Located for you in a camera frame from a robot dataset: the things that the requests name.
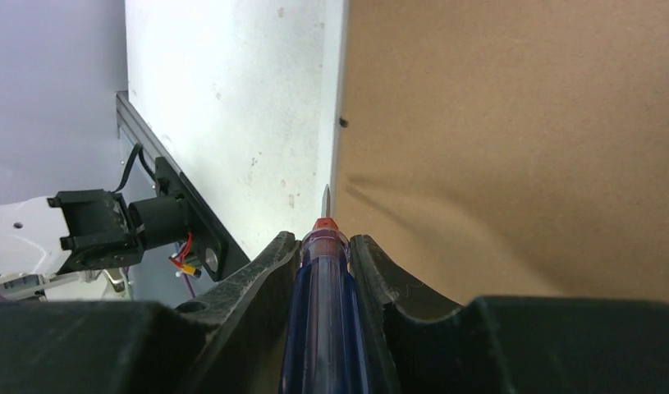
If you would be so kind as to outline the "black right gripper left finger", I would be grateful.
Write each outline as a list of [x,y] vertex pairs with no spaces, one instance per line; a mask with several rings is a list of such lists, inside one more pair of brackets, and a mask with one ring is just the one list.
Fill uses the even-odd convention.
[[275,393],[300,242],[175,308],[0,302],[0,393]]

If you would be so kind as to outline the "white picture frame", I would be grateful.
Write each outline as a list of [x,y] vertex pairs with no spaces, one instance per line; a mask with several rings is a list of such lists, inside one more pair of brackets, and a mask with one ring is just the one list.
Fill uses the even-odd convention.
[[341,109],[346,76],[346,46],[350,19],[349,1],[324,3],[322,84],[315,187],[323,193],[326,212],[336,212],[337,169]]

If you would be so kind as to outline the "blue red screwdriver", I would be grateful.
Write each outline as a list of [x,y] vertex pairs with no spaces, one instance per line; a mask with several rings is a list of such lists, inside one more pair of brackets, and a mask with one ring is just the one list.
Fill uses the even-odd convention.
[[368,393],[369,368],[349,272],[350,242],[331,215],[331,192],[301,241],[286,330],[280,393]]

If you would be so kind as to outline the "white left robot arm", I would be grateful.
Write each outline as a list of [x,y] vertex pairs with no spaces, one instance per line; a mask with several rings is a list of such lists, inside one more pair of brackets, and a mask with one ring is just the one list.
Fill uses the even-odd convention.
[[194,243],[188,204],[171,195],[126,204],[117,191],[78,190],[0,205],[0,279],[117,269],[127,286],[127,269],[145,251],[176,242],[170,262],[198,277],[187,262]]

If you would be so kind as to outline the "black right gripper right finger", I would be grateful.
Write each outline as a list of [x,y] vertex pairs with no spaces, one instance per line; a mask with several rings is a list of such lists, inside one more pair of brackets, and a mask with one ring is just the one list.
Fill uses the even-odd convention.
[[485,295],[460,305],[367,235],[351,268],[373,393],[669,393],[669,304]]

